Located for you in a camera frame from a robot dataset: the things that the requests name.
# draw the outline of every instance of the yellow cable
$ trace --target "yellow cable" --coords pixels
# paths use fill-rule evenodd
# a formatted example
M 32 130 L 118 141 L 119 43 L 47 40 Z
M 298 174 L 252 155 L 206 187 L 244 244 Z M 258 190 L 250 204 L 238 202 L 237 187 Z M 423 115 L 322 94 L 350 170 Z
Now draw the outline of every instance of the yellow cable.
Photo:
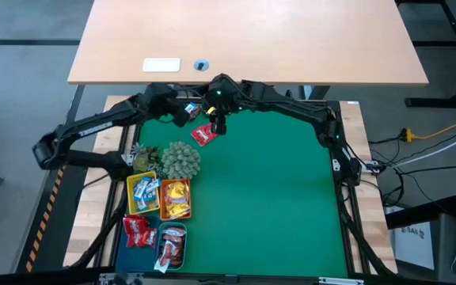
M 445 129 L 442 129 L 441 131 L 437 131 L 437 132 L 435 132 L 432 135 L 426 135 L 426 136 L 423 136 L 423 137 L 417 136 L 417 135 L 415 135 L 415 134 L 413 134 L 411 132 L 411 129 L 407 129 L 407 131 L 406 131 L 406 141 L 408 143 L 410 143 L 413 139 L 429 139 L 429 138 L 435 137 L 437 135 L 440 135 L 440 134 L 442 134 L 445 131 L 451 130 L 454 127 L 456 127 L 456 124 L 453 125 L 453 126 L 449 126 L 449 127 L 445 128 Z

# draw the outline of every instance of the yellow box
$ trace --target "yellow box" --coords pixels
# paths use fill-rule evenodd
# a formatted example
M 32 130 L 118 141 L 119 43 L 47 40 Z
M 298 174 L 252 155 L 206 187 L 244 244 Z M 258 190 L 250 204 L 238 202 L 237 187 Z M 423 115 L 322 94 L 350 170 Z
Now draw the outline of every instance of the yellow box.
M 148 211 L 156 211 L 159 209 L 159 187 L 156 188 L 156 200 L 153 202 L 147 203 L 147 210 L 139 211 L 136 205 L 136 201 L 133 199 L 133 188 L 137 183 L 142 181 L 144 177 L 156 179 L 158 176 L 155 171 L 149 171 L 146 173 L 140 173 L 136 175 L 131 175 L 126 178 L 126 188 L 127 188 L 127 206 L 129 207 L 131 215 L 137 215 L 142 213 L 147 213 Z

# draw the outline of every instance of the white label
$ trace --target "white label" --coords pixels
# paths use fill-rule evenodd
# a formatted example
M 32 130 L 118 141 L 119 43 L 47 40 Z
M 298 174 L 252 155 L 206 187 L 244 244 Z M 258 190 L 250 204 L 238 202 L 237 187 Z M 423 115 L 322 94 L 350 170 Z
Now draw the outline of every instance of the white label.
M 92 133 L 104 130 L 104 129 L 109 128 L 111 126 L 112 126 L 112 122 L 103 123 L 103 124 L 101 124 L 99 126 L 91 127 L 90 129 L 87 129 L 85 131 L 80 131 L 78 134 L 80 135 L 80 137 L 85 137 L 86 135 L 91 135 Z
M 143 60 L 143 72 L 178 72 L 180 69 L 180 59 L 148 58 Z

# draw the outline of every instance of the wooden table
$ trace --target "wooden table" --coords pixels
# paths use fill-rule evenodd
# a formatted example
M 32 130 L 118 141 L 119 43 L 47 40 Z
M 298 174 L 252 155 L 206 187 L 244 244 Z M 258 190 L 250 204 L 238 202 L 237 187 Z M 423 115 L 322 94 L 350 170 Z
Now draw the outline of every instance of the wooden table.
M 145 58 L 178 58 L 173 73 Z M 205 71 L 194 69 L 208 60 Z M 428 83 L 394 0 L 96 0 L 68 82 Z
M 110 109 L 115 103 L 127 99 L 126 96 L 108 96 L 104 110 Z M 363 125 L 362 113 L 358 102 L 340 102 L 345 135 L 353 150 L 363 160 L 371 160 L 371 152 L 367 143 L 367 135 Z M 135 127 L 131 127 L 128 133 L 126 151 L 131 149 L 131 142 Z M 117 150 L 119 146 L 121 127 L 113 127 L 106 131 L 99 132 L 94 143 L 94 152 L 105 153 L 110 150 Z M 85 182 L 90 182 L 103 176 L 103 169 L 89 169 Z M 370 174 L 363 174 L 362 179 L 377 184 L 376 178 Z M 123 183 L 117 187 L 116 198 L 119 199 L 123 190 Z M 110 180 L 108 178 L 84 189 L 77 209 L 70 242 L 66 250 L 63 265 L 73 264 L 87 249 L 89 244 L 98 235 L 101 228 L 103 214 L 107 203 Z M 392 271 L 397 272 L 393 250 L 390 244 L 388 229 L 386 227 L 385 213 L 381 204 L 379 191 L 372 185 L 363 183 L 356 187 L 356 195 L 359 203 L 359 213 L 362 220 L 363 234 L 370 246 L 374 249 L 379 258 Z M 355 239 L 351 236 L 351 250 L 356 272 L 362 272 L 359 251 Z M 101 265 L 108 265 L 113 239 L 113 231 L 108 236 L 104 247 L 104 255 Z

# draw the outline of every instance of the fake plant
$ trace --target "fake plant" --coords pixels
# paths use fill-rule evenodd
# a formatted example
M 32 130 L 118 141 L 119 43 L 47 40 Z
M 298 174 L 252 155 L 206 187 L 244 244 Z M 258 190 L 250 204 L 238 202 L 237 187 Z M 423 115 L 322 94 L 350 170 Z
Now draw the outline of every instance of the fake plant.
M 138 142 L 131 148 L 131 153 L 135 155 L 133 159 L 133 169 L 138 171 L 158 171 L 159 170 L 159 149 L 157 146 L 144 146 Z
M 163 172 L 169 179 L 193 178 L 200 171 L 198 151 L 184 142 L 171 142 L 163 152 Z

